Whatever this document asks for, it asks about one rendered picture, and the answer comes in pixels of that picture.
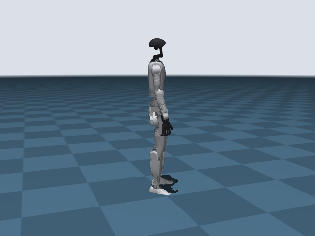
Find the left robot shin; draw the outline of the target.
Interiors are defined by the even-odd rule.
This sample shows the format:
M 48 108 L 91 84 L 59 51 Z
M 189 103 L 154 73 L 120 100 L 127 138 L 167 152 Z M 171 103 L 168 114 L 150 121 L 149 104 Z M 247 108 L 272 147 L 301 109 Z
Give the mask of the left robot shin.
M 164 152 L 162 154 L 162 171 L 163 171 L 163 166 L 164 166 L 164 160 L 165 160 L 165 149 L 164 149 Z M 161 175 L 162 175 L 162 172 L 161 172 Z M 161 179 L 161 177 L 160 177 Z

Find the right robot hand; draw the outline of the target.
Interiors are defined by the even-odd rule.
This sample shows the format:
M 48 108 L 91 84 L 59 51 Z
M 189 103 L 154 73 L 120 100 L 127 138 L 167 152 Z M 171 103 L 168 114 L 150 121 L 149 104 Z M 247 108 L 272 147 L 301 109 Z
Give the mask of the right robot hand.
M 161 120 L 163 122 L 161 136 L 168 136 L 168 135 L 170 135 L 171 134 L 171 130 L 173 130 L 173 127 L 170 124 L 169 119 L 164 120 L 163 115 L 161 115 Z

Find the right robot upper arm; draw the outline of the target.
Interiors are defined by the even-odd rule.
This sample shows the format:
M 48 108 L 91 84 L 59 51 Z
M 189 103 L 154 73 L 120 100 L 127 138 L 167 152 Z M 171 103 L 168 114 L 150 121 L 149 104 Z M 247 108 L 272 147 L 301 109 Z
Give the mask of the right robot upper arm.
M 155 64 L 152 66 L 151 68 L 151 73 L 152 73 L 152 77 L 153 77 L 153 85 L 154 85 L 154 94 L 156 96 L 156 92 L 161 90 L 160 86 L 161 86 L 161 66 L 158 64 Z M 161 90 L 164 94 L 164 91 Z

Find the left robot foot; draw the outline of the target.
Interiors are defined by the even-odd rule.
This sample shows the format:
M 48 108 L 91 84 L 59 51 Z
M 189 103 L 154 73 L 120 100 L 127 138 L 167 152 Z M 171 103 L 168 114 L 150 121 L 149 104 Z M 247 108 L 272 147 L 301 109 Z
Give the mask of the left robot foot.
M 173 183 L 174 183 L 174 181 L 172 181 L 172 180 L 167 180 L 167 179 L 161 178 L 161 180 L 160 180 L 160 183 L 159 183 L 159 184 L 163 184 L 163 185 L 165 185 L 165 184 L 173 184 Z M 153 180 L 152 180 L 151 185 L 154 185 Z

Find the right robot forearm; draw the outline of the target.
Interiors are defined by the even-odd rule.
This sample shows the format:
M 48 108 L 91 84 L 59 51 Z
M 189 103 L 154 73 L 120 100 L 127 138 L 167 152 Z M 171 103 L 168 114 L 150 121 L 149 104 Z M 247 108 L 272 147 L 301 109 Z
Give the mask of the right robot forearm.
M 169 119 L 168 109 L 166 107 L 164 94 L 161 90 L 156 92 L 156 100 L 157 100 L 157 104 L 160 108 L 160 113 L 161 113 L 161 115 L 163 115 L 164 120 Z

